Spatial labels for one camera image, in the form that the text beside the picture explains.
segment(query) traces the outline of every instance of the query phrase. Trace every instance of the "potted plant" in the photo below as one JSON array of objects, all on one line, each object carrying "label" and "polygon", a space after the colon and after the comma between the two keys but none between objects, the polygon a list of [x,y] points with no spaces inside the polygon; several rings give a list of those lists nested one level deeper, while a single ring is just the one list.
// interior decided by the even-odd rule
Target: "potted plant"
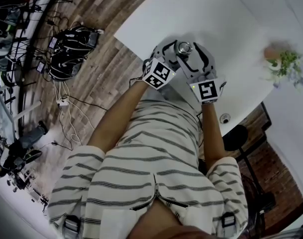
[{"label": "potted plant", "polygon": [[274,87],[280,86],[281,80],[286,77],[294,87],[303,87],[303,60],[302,55],[291,49],[268,47],[264,50],[264,57],[269,63],[268,69]]}]

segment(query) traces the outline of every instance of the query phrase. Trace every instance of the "brick floor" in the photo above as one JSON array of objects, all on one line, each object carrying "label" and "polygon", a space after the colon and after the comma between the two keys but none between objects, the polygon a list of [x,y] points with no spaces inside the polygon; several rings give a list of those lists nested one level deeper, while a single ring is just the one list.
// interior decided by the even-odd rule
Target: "brick floor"
[{"label": "brick floor", "polygon": [[[303,213],[303,197],[287,167],[265,142],[248,156],[249,162],[265,192],[272,192],[276,206],[265,214],[266,234],[278,233]],[[252,178],[244,162],[241,173]]]}]

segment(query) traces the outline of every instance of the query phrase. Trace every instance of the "wooden floor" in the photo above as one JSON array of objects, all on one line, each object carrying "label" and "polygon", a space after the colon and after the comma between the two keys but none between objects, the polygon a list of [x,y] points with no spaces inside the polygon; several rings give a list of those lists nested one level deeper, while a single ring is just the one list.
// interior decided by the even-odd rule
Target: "wooden floor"
[{"label": "wooden floor", "polygon": [[[109,108],[128,89],[129,79],[139,77],[142,73],[142,62],[128,48],[123,46],[114,38],[114,33],[131,15],[131,13],[144,0],[73,0],[74,3],[61,3],[58,7],[57,16],[66,17],[69,25],[75,21],[84,22],[88,27],[101,28],[105,34],[99,39],[99,45],[89,55],[83,64],[79,74],[67,82],[70,95],[88,103],[95,103]],[[60,28],[67,26],[67,20],[60,21]],[[50,26],[44,24],[39,31],[39,37],[51,35]],[[36,47],[45,50],[48,46],[48,39],[40,39]],[[27,131],[44,120],[50,128],[49,133],[44,136],[37,146],[41,147],[49,142],[57,141],[59,144],[70,148],[70,143],[64,138],[59,123],[60,110],[55,100],[54,86],[52,82],[46,82],[42,75],[31,71],[25,82],[37,81],[37,84],[26,87],[32,101],[26,102],[29,106],[40,99],[42,105],[34,110],[30,118],[25,118],[24,124]],[[104,114],[104,110],[97,107],[75,101],[76,104],[96,126]],[[86,144],[93,129],[88,120],[74,106],[70,107],[71,122],[74,125],[78,136],[83,144]],[[64,132],[68,139],[74,133],[69,123],[67,108],[62,109],[60,116]],[[78,144],[72,141],[75,148]],[[59,146],[47,145],[42,148],[44,155],[35,163],[37,179],[35,188],[42,194],[48,196],[54,187],[54,183],[62,172],[64,163],[69,156],[69,150]]]},{"label": "wooden floor", "polygon": [[[58,6],[57,16],[55,18],[56,24],[60,29],[71,26],[74,22],[84,22],[86,26],[94,28],[102,28],[105,34],[99,39],[99,45],[89,55],[87,61],[83,64],[80,73],[72,80],[67,81],[67,85],[72,97],[86,101],[92,104],[98,104],[105,108],[109,108],[120,96],[128,89],[129,79],[141,75],[142,61],[137,58],[128,48],[117,41],[113,35],[122,23],[130,16],[130,14],[144,1],[144,0],[73,0],[73,3],[62,3]],[[55,10],[56,5],[53,5],[51,10]],[[49,12],[47,17],[52,19],[55,12]],[[43,24],[38,36],[51,36],[51,26]],[[39,49],[46,50],[49,43],[49,38],[39,39],[35,46]],[[41,100],[42,105],[35,109],[29,116],[24,118],[24,131],[28,131],[39,120],[44,120],[50,131],[47,135],[37,142],[36,147],[42,146],[57,141],[59,144],[71,148],[68,140],[62,134],[62,127],[66,137],[71,140],[71,134],[74,133],[70,125],[70,115],[67,107],[62,108],[62,112],[56,103],[53,82],[47,82],[42,75],[36,71],[30,71],[26,76],[26,83],[36,81],[34,85],[25,87],[26,98],[25,106],[30,106],[36,100]],[[104,110],[88,106],[84,103],[77,102],[71,99],[90,119],[93,126],[96,126],[104,114]],[[86,144],[91,136],[93,129],[91,128],[86,117],[75,107],[70,107],[71,122],[75,127],[78,136],[83,144]],[[246,150],[254,142],[256,142],[262,135],[262,125],[267,121],[267,116],[261,106],[258,106],[241,124],[248,128],[248,140],[243,146]],[[72,148],[77,147],[78,144],[72,141]],[[201,157],[203,157],[203,148],[200,148]],[[37,159],[33,167],[35,169],[36,179],[33,186],[41,194],[49,197],[56,180],[62,173],[62,168],[66,159],[70,155],[70,151],[51,144],[42,148],[43,155]],[[237,157],[238,152],[230,152],[230,156]],[[272,163],[263,163],[272,157]],[[250,162],[253,169],[256,170],[261,185],[265,190],[272,191],[276,195],[277,206],[276,211],[268,214],[267,225],[274,227],[279,224],[284,218],[288,217],[288,213],[296,210],[295,206],[290,204],[287,208],[288,202],[285,195],[294,192],[295,203],[303,203],[303,198],[287,168],[280,162],[277,155],[270,149],[267,143],[263,144],[250,156]],[[268,168],[271,173],[263,173],[263,169]],[[241,164],[241,172],[247,174],[246,167]],[[285,179],[277,181],[270,178],[277,174],[284,174]],[[281,185],[288,185],[290,182],[289,193],[285,193],[285,187]]]}]

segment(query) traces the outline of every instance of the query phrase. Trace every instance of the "power strip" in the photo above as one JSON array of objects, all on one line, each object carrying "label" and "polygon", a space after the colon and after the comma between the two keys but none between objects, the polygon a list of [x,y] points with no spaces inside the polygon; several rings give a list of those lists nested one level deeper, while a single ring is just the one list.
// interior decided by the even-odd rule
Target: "power strip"
[{"label": "power strip", "polygon": [[57,104],[59,106],[67,106],[68,105],[68,101],[67,100],[58,100]]}]

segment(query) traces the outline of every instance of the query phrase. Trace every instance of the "plant pot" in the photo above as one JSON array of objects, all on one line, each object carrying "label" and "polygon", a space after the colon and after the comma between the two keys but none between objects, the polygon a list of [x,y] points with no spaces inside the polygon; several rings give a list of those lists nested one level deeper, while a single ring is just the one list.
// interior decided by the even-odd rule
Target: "plant pot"
[{"label": "plant pot", "polygon": [[264,58],[265,59],[275,59],[280,60],[281,59],[281,52],[279,50],[276,50],[272,47],[267,47],[264,49]]},{"label": "plant pot", "polygon": [[[272,47],[267,47],[264,50],[264,58],[268,63],[268,68],[274,71],[278,71],[281,68],[281,52],[272,48]],[[274,63],[269,62],[269,60],[276,61],[277,65],[273,66]]]}]

